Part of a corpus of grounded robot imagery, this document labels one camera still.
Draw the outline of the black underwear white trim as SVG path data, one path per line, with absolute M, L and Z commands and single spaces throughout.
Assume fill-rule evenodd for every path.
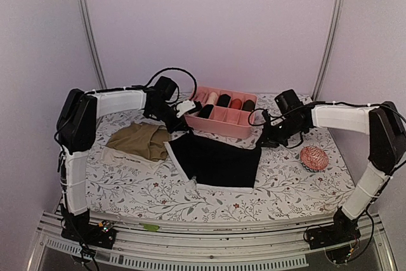
M 193 133 L 165 143 L 170 160 L 186 183 L 202 190 L 252 193 L 261 147 L 243 149 Z

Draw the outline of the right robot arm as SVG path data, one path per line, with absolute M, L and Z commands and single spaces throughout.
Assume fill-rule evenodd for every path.
M 315 128 L 333 132 L 339 151 L 345 157 L 351 152 L 344 145 L 356 140 L 353 148 L 365 142 L 360 155 L 366 157 L 354 191 L 334 214 L 328 238 L 343 242 L 353 231 L 359 217 L 375 202 L 389 180 L 405 166 L 405 116 L 392 101 L 354 104 L 349 102 L 313 101 L 303 103 L 292 89 L 275 97 L 280 114 L 272 116 L 263 109 L 263 131 L 259 144 L 264 147 L 287 147 L 289 139 Z

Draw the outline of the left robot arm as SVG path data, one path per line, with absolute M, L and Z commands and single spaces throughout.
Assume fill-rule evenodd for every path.
M 96 139 L 98 119 L 108 114 L 141 110 L 147 119 L 163 122 L 169 133 L 188 131 L 184 116 L 200 111 L 202 104 L 195 100 L 197 88 L 183 101 L 172 99 L 178 90 L 176 82 L 157 72 L 144 85 L 69 91 L 54 135 L 60 146 L 58 170 L 63 206 L 68 213 L 73 216 L 88 213 L 86 162 Z

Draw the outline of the black rolled underwear front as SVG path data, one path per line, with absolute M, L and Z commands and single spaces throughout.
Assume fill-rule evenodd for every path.
M 211 112 L 213 111 L 213 108 L 214 108 L 213 104 L 206 104 L 204 107 L 202 107 L 197 117 L 208 119 L 211 115 Z

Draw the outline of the black rolled underwear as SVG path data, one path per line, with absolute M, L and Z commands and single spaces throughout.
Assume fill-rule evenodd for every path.
M 228 107 L 230 104 L 231 96 L 227 94 L 222 94 L 219 96 L 218 101 L 216 103 L 219 107 Z
M 202 107 L 197 117 L 208 119 L 211 115 L 211 112 L 213 111 L 213 108 L 214 108 L 213 104 L 206 104 L 204 107 Z

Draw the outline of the beige rolled underwear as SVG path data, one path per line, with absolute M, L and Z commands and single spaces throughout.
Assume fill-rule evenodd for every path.
M 206 103 L 210 104 L 210 105 L 215 105 L 216 101 L 218 99 L 218 94 L 216 92 L 211 92 L 210 94 L 208 94 Z

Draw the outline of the olive rolled underwear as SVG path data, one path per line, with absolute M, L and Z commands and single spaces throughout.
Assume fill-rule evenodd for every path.
M 253 100 L 246 100 L 242 106 L 242 110 L 252 112 L 255 109 L 256 103 Z

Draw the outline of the black rolled underwear back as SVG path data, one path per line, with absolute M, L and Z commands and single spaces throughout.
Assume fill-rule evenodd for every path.
M 228 107 L 230 104 L 231 96 L 227 94 L 222 94 L 219 96 L 218 101 L 216 103 L 219 107 Z

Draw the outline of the red rolled underwear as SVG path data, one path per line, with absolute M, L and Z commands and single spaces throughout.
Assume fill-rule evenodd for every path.
M 233 99 L 231 104 L 230 104 L 230 108 L 231 109 L 236 109 L 239 110 L 242 107 L 242 100 L 239 98 Z

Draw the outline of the khaki underwear cream waistband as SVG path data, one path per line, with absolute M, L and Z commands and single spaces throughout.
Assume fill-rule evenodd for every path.
M 168 157 L 165 143 L 169 140 L 164 126 L 133 122 L 109 138 L 100 161 L 112 166 L 156 170 Z

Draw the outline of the pink folded cloth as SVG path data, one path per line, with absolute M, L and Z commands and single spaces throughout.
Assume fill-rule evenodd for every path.
M 199 93 L 197 94 L 197 96 L 195 97 L 194 101 L 195 101 L 195 102 L 200 102 L 200 103 L 205 103 L 205 101 L 206 101 L 206 96 L 207 96 L 207 93 L 201 91 L 201 92 L 199 92 Z

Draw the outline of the pink divided storage box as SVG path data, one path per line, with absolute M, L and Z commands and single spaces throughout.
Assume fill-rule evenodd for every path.
M 257 103 L 258 101 L 257 96 L 251 93 L 230 91 L 207 86 L 198 86 L 196 95 L 193 97 L 193 99 L 195 99 L 197 94 L 201 91 L 207 93 L 206 100 L 208 94 L 214 91 L 218 94 L 218 97 L 222 94 L 230 95 L 231 96 L 230 104 L 232 100 L 236 98 L 242 100 L 242 106 L 246 100 L 253 100 L 255 103 Z M 242 107 L 239 110 L 231 109 L 230 104 L 227 108 L 219 107 L 215 104 L 213 111 L 211 112 L 211 115 L 208 119 L 197 117 L 198 112 L 194 114 L 186 114 L 185 115 L 186 122 L 191 128 L 197 131 L 205 131 L 208 133 L 214 133 L 221 136 L 246 139 L 249 137 L 251 133 L 251 128 L 255 116 L 252 115 L 251 112 L 243 111 Z

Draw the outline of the floral table mat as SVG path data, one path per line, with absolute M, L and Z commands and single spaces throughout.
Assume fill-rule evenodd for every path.
M 68 156 L 67 205 L 139 220 L 235 223 L 333 214 L 355 184 L 325 128 L 264 148 L 251 188 L 214 187 L 188 178 L 170 158 L 152 162 L 109 154 L 108 139 L 144 122 L 139 110 L 102 117 L 88 152 Z

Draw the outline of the red patterned bowl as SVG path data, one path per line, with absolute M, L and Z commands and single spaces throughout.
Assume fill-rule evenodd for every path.
M 327 154 L 319 147 L 303 147 L 299 157 L 303 167 L 312 173 L 323 172 L 329 164 Z

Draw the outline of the green tape scrap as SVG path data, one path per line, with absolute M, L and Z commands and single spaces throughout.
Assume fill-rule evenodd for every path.
M 159 229 L 158 225 L 153 225 L 153 224 L 148 224 L 148 223 L 143 223 L 142 224 L 143 228 L 149 232 L 157 232 Z

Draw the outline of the aluminium front rail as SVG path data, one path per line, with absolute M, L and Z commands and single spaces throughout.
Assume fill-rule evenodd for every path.
M 59 212 L 43 213 L 34 235 L 28 270 L 399 270 L 377 214 L 363 216 L 360 242 L 351 261 L 335 265 L 324 249 L 310 249 L 303 233 L 329 225 L 331 215 L 293 220 L 198 223 L 143 220 L 92 213 L 92 223 L 114 222 L 112 249 L 96 249 L 82 262 L 78 243 L 64 239 Z M 149 232 L 143 223 L 158 225 Z

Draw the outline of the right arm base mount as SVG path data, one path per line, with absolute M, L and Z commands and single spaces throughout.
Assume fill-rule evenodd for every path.
M 304 241 L 310 249 L 324 249 L 327 259 L 342 265 L 350 261 L 361 238 L 357 224 L 312 225 L 303 233 Z

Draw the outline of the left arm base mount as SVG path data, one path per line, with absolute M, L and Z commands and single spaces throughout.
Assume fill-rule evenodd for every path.
M 113 248 L 116 235 L 117 231 L 109 221 L 102 221 L 95 225 L 87 218 L 77 216 L 65 219 L 61 234 L 64 239 L 103 249 Z

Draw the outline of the right aluminium frame post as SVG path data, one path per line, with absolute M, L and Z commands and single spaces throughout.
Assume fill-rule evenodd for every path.
M 325 42 L 324 52 L 320 62 L 317 78 L 311 93 L 311 98 L 317 100 L 322 92 L 322 87 L 329 68 L 329 62 L 331 60 L 332 51 L 334 49 L 334 43 L 336 39 L 337 29 L 339 27 L 339 20 L 343 8 L 344 0 L 334 0 L 332 6 L 331 20 L 327 32 L 327 39 Z

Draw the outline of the aluminium frame post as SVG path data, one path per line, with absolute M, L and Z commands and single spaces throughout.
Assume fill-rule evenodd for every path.
M 82 23 L 84 27 L 87 44 L 89 47 L 90 56 L 92 59 L 93 67 L 95 70 L 96 80 L 101 89 L 107 88 L 107 82 L 103 73 L 100 57 L 98 54 L 96 40 L 93 33 L 93 27 L 91 24 L 91 17 L 88 8 L 87 0 L 77 0 L 79 5 L 79 12 L 81 14 Z
M 331 60 L 332 51 L 334 49 L 334 43 L 336 39 L 337 29 L 339 27 L 339 20 L 343 8 L 344 0 L 334 0 L 332 6 L 331 20 L 327 32 L 327 39 L 325 42 L 324 52 L 320 62 L 317 78 L 311 93 L 311 98 L 317 100 L 322 92 L 322 87 L 329 68 L 329 62 Z

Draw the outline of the left aluminium frame post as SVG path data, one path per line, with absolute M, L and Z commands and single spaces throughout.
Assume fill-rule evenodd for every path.
M 91 24 L 91 17 L 88 8 L 87 0 L 77 0 L 79 5 L 79 12 L 81 14 L 82 23 L 84 27 L 87 44 L 89 47 L 90 56 L 92 59 L 93 67 L 95 70 L 96 80 L 101 89 L 107 88 L 107 82 L 103 73 L 100 57 L 98 54 L 96 40 L 93 33 L 93 27 Z

